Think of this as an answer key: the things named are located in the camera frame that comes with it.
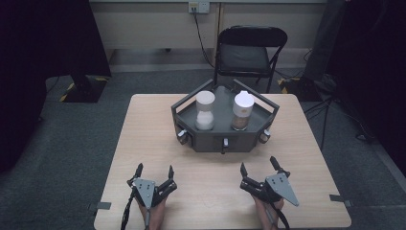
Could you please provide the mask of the clear shaker white salt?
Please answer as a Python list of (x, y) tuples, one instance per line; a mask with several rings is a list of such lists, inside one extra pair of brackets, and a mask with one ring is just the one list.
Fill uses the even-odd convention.
[(199, 130), (210, 130), (214, 126), (212, 112), (215, 96), (211, 91), (200, 91), (196, 95), (197, 116), (195, 125)]

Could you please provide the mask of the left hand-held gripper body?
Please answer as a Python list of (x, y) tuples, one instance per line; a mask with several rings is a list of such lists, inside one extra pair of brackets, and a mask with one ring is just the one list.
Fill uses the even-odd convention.
[(157, 206), (177, 189), (177, 184), (172, 178), (160, 186), (152, 180), (140, 177), (129, 179), (127, 184), (135, 192), (136, 199), (147, 209)]

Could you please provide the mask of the white wall outlet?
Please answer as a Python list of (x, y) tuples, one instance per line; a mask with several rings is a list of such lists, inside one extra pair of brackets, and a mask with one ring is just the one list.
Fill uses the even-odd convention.
[(209, 2), (190, 2), (188, 5), (189, 13), (209, 13), (210, 3)]

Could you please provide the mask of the grey tape strip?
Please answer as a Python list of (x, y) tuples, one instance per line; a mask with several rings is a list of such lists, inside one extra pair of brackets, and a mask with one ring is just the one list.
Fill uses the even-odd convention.
[(346, 207), (352, 207), (352, 202), (340, 195), (329, 195), (329, 199), (334, 202), (342, 202)]
[(97, 203), (89, 204), (88, 209), (91, 211), (109, 210), (110, 207), (111, 207), (111, 202), (97, 202)]

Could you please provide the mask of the person's right hand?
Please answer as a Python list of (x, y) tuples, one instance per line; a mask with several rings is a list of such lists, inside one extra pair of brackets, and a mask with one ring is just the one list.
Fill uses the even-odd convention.
[(276, 209), (281, 210), (284, 205), (284, 200), (280, 199), (272, 205), (261, 201), (257, 197), (253, 197), (255, 202), (257, 216), (262, 230), (279, 230), (279, 214)]

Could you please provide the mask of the person's left hand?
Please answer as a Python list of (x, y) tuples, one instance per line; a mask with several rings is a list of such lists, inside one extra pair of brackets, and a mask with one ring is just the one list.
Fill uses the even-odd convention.
[(161, 230), (165, 218), (166, 201), (166, 199), (163, 199), (158, 205), (152, 207), (150, 210), (139, 204), (143, 219), (147, 219), (147, 215), (149, 215), (148, 230)]

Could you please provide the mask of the black folding chair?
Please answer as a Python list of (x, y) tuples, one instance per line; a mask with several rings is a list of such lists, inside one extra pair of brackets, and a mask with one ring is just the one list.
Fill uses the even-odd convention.
[(236, 25), (223, 30), (217, 38), (214, 84), (217, 76), (268, 79), (270, 91), (279, 54), (288, 39), (276, 27)]

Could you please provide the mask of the clear shaker brown spice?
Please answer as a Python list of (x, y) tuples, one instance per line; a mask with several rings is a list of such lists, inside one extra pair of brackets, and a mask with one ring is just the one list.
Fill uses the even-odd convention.
[(254, 97), (245, 90), (241, 90), (234, 98), (232, 128), (244, 130), (247, 128), (254, 106)]

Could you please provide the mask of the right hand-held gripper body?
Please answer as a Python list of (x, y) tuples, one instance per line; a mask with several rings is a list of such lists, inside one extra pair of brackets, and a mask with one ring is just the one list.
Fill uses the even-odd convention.
[(284, 173), (266, 176), (263, 182), (258, 182), (248, 175), (243, 175), (240, 188), (250, 195), (266, 203), (274, 203), (285, 199), (294, 206), (299, 205), (293, 188)]

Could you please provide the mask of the black stand base striped tape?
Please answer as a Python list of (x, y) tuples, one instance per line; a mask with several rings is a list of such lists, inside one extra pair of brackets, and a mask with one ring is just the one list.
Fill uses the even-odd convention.
[(307, 78), (291, 78), (278, 80), (283, 94), (292, 94), (300, 102), (319, 102), (321, 97), (313, 80)]
[(71, 83), (66, 89), (65, 93), (61, 96), (62, 103), (96, 103), (106, 84), (108, 78), (94, 77), (87, 78), (84, 84), (76, 85)]

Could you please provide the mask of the black curtain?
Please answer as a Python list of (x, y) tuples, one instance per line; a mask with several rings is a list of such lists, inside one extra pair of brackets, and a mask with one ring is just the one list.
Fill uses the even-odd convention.
[(326, 73), (406, 176), (406, 0), (327, 0), (304, 81)]
[(47, 94), (46, 80), (87, 75), (109, 65), (89, 0), (0, 0), (0, 173), (27, 146)]

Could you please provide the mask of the dark grey hexagonal seasoning rack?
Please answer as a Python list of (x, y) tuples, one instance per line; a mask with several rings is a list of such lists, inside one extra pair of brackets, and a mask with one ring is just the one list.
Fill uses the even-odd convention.
[[(189, 136), (186, 144), (196, 152), (221, 152), (223, 138), (229, 139), (226, 152), (252, 150), (260, 143), (260, 134), (271, 127), (280, 107), (238, 80), (234, 80), (233, 87), (217, 85), (210, 89), (212, 82), (208, 80), (203, 83), (171, 107), (176, 137), (178, 132), (185, 129)], [(211, 91), (215, 96), (212, 109), (214, 126), (210, 130), (199, 130), (195, 125), (196, 95), (204, 90)], [(254, 106), (247, 128), (235, 130), (232, 128), (233, 104), (241, 90), (248, 91), (254, 97)]]

